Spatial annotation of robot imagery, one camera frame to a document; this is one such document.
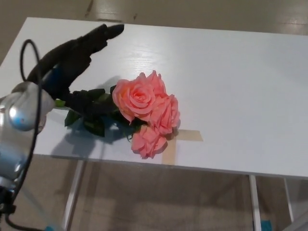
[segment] masking tape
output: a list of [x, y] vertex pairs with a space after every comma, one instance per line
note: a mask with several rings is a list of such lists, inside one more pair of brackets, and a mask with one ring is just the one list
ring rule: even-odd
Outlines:
[[177, 140], [203, 142], [200, 131], [182, 130], [182, 129], [177, 130], [176, 134], [173, 133], [171, 137], [167, 139], [167, 147], [163, 151], [163, 156], [162, 156], [163, 165], [175, 165]]

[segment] wire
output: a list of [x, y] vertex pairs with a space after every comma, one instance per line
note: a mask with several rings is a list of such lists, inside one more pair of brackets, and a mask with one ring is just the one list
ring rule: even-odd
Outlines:
[[11, 220], [8, 214], [5, 215], [5, 222], [11, 226], [13, 229], [16, 230], [22, 230], [22, 231], [43, 231], [43, 230], [38, 230], [35, 228], [27, 228], [27, 227], [23, 227], [23, 226], [19, 226], [19, 225], [15, 225]]
[[24, 53], [25, 53], [25, 49], [26, 49], [26, 46], [28, 44], [31, 44], [32, 47], [33, 47], [33, 50], [34, 50], [34, 53], [35, 53], [35, 57], [36, 57], [36, 60], [37, 60], [37, 63], [38, 63], [38, 106], [37, 106], [37, 111], [36, 111], [36, 118], [35, 118], [35, 125], [34, 125], [34, 134], [33, 134], [33, 139], [32, 139], [32, 144], [31, 144], [31, 148], [30, 148], [30, 153], [29, 153], [29, 156], [28, 156], [28, 159], [27, 159], [27, 162], [25, 164], [25, 169], [21, 175], [21, 178], [20, 178], [20, 181], [15, 189], [15, 192], [14, 192], [14, 196], [13, 196], [13, 202], [15, 201], [17, 195], [19, 194], [19, 191], [20, 189], [22, 188], [23, 184], [24, 184], [24, 181], [25, 181], [25, 178], [26, 178], [26, 175], [28, 173], [28, 170], [29, 170], [29, 167], [30, 167], [30, 164], [31, 164], [31, 161], [32, 161], [32, 157], [33, 157], [33, 152], [34, 152], [34, 148], [35, 148], [35, 145], [36, 145], [36, 141], [37, 141], [37, 136], [38, 136], [38, 131], [39, 131], [39, 121], [40, 121], [40, 111], [41, 111], [41, 101], [42, 101], [42, 83], [41, 83], [41, 68], [40, 68], [40, 58], [39, 58], [39, 52], [38, 52], [38, 49], [35, 45], [35, 43], [30, 40], [30, 39], [27, 39], [24, 43], [23, 43], [23, 46], [21, 48], [21, 51], [20, 51], [20, 70], [21, 70], [21, 75], [22, 75], [22, 78], [24, 79], [25, 78], [25, 75], [24, 75], [24, 72], [23, 72], [23, 56], [24, 56]]
[[[30, 164], [31, 164], [31, 161], [32, 161], [32, 157], [33, 157], [33, 152], [34, 152], [34, 148], [35, 148], [35, 145], [36, 145], [36, 141], [37, 141], [37, 136], [38, 136], [38, 131], [39, 131], [39, 121], [40, 121], [40, 111], [41, 111], [41, 101], [42, 101], [42, 81], [41, 81], [41, 68], [40, 68], [40, 58], [39, 58], [39, 52], [38, 52], [38, 49], [35, 45], [35, 43], [30, 40], [30, 39], [27, 39], [26, 41], [24, 41], [23, 45], [22, 45], [22, 48], [21, 48], [21, 51], [20, 51], [20, 72], [21, 72], [21, 77], [23, 79], [23, 81], [26, 81], [26, 77], [25, 77], [25, 74], [24, 74], [24, 53], [25, 53], [25, 49], [26, 49], [26, 46], [28, 44], [31, 44], [32, 47], [33, 47], [33, 50], [34, 50], [34, 54], [35, 54], [35, 58], [36, 58], [36, 61], [37, 61], [37, 64], [38, 64], [38, 73], [37, 73], [37, 77], [38, 77], [38, 106], [37, 106], [37, 111], [36, 111], [36, 118], [35, 118], [35, 126], [34, 126], [34, 134], [33, 134], [33, 139], [32, 139], [32, 144], [31, 144], [31, 148], [30, 148], [30, 153], [29, 153], [29, 156], [28, 156], [28, 159], [27, 159], [27, 162], [25, 164], [25, 169], [20, 177], [20, 181], [18, 183], [18, 185], [16, 186], [16, 189], [15, 189], [15, 192], [14, 192], [14, 195], [13, 195], [13, 198], [12, 198], [12, 204], [14, 203], [17, 195], [19, 194], [24, 182], [25, 182], [25, 179], [26, 179], [26, 176], [27, 176], [27, 173], [28, 173], [28, 170], [29, 170], [29, 167], [30, 167]], [[42, 231], [42, 230], [38, 230], [38, 229], [34, 229], [34, 228], [27, 228], [27, 227], [23, 227], [23, 226], [18, 226], [18, 225], [15, 225], [13, 222], [10, 221], [10, 218], [9, 218], [9, 215], [6, 214], [5, 215], [5, 221], [6, 223], [11, 226], [12, 228], [14, 229], [17, 229], [17, 230], [21, 230], [21, 231]]]

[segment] white table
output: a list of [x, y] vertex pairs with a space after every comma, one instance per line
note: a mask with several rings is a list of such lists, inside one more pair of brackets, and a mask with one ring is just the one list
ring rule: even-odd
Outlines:
[[[101, 22], [27, 18], [0, 67], [1, 96], [21, 81], [19, 51], [33, 39], [42, 55]], [[308, 178], [308, 37], [126, 25], [122, 35], [93, 55], [71, 90], [111, 86], [153, 69], [179, 100], [181, 129], [199, 130], [204, 142], [177, 141], [176, 167], [250, 175], [256, 230], [260, 230], [254, 175]], [[28, 73], [35, 65], [25, 53]], [[106, 143], [64, 127], [54, 110], [39, 135], [36, 154], [80, 160], [162, 164], [142, 160], [126, 139]], [[77, 167], [66, 219], [83, 162]]]

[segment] floor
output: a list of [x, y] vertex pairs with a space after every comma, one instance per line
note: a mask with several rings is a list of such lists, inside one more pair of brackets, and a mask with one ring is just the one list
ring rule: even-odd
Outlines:
[[[306, 35], [307, 15], [307, 0], [0, 0], [0, 63], [28, 16]], [[59, 222], [75, 167], [76, 161], [35, 156], [26, 180]], [[262, 219], [281, 231], [290, 223], [283, 180], [258, 177], [257, 184]], [[13, 221], [46, 226], [22, 194], [17, 206]], [[252, 226], [246, 176], [87, 163], [71, 230], [251, 231]]]

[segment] table leg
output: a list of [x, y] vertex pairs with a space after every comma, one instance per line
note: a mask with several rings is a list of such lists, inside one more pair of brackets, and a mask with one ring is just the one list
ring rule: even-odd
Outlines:
[[293, 215], [293, 211], [292, 211], [291, 199], [290, 199], [290, 194], [289, 194], [289, 189], [288, 189], [288, 184], [287, 184], [286, 178], [284, 178], [284, 187], [285, 187], [285, 193], [286, 193], [287, 200], [288, 200], [290, 219], [291, 219], [291, 222], [293, 222], [294, 221], [294, 215]]
[[251, 203], [252, 203], [252, 212], [254, 217], [254, 230], [261, 231], [261, 218], [260, 218], [260, 210], [259, 210], [259, 201], [258, 201], [258, 193], [257, 193], [257, 182], [256, 177], [253, 175], [249, 175], [250, 182], [250, 193], [251, 193]]
[[78, 190], [81, 183], [82, 173], [85, 166], [85, 161], [78, 160], [71, 190], [66, 202], [66, 207], [64, 211], [63, 221], [62, 221], [62, 227], [65, 230], [69, 229], [70, 222], [72, 220], [73, 214], [74, 214], [74, 207], [78, 198]]

